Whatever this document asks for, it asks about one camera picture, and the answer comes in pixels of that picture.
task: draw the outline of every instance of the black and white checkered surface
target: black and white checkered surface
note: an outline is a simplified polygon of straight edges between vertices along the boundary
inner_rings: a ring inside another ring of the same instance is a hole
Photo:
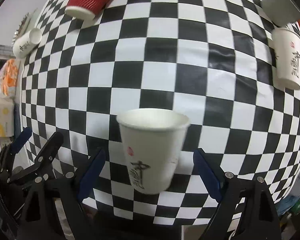
[[[61,174],[104,147],[106,165],[84,203],[157,224],[206,224],[215,212],[193,170],[197,147],[224,171],[265,178],[275,202],[289,193],[300,170],[300,90],[273,86],[274,26],[260,0],[111,0],[93,22],[65,15],[67,2],[48,0],[37,20],[42,41],[25,63],[31,163],[55,131],[64,135],[53,162]],[[130,185],[115,121],[143,107],[191,120],[171,186],[158,195]]]

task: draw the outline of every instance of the checkered tablecloth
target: checkered tablecloth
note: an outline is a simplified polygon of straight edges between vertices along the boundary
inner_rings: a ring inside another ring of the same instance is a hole
[[[260,0],[111,0],[92,22],[65,15],[67,2],[47,1],[42,41],[25,63],[31,163],[55,131],[64,135],[56,174],[103,147],[106,164],[84,203],[157,224],[206,224],[215,212],[193,169],[198,147],[224,171],[265,178],[275,202],[289,193],[300,170],[300,90],[273,86],[274,26]],[[158,195],[130,185],[115,120],[143,107],[191,120],[171,186]]]

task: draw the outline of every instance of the white paper cup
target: white paper cup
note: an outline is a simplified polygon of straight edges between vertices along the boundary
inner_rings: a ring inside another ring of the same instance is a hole
[[[131,185],[158,194],[171,183],[189,118],[166,109],[141,108],[117,115]]]
[[[277,76],[286,88],[300,89],[300,37],[287,28],[272,31]]]
[[[16,58],[25,58],[33,48],[40,43],[42,33],[40,29],[33,28],[18,38],[13,45],[13,54]]]
[[[270,20],[280,27],[300,20],[300,10],[293,0],[262,0],[261,6]]]

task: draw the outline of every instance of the screw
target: screw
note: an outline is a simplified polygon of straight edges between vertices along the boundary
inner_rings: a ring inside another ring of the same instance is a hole
[[[264,183],[265,180],[263,179],[263,177],[257,177],[257,181],[259,181],[260,183]]]
[[[228,179],[232,179],[232,178],[233,178],[233,173],[227,171],[227,172],[225,173],[225,176],[226,176]]]
[[[66,174],[66,178],[68,178],[68,179],[72,178],[73,176],[74,176],[74,173],[72,171],[70,171]]]
[[[35,180],[34,180],[36,183],[39,183],[42,181],[42,178],[41,177],[36,177]]]

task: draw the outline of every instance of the cup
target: cup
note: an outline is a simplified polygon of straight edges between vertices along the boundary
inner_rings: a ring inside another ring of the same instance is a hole
[[[141,108],[117,115],[131,185],[158,194],[171,183],[189,118],[171,110]]]
[[[26,57],[33,48],[41,41],[42,33],[40,29],[33,28],[18,38],[13,45],[13,54],[16,58]]]
[[[293,0],[262,0],[261,6],[270,20],[280,27],[300,20],[300,10]]]
[[[277,76],[286,88],[300,89],[300,37],[287,28],[272,31]]]

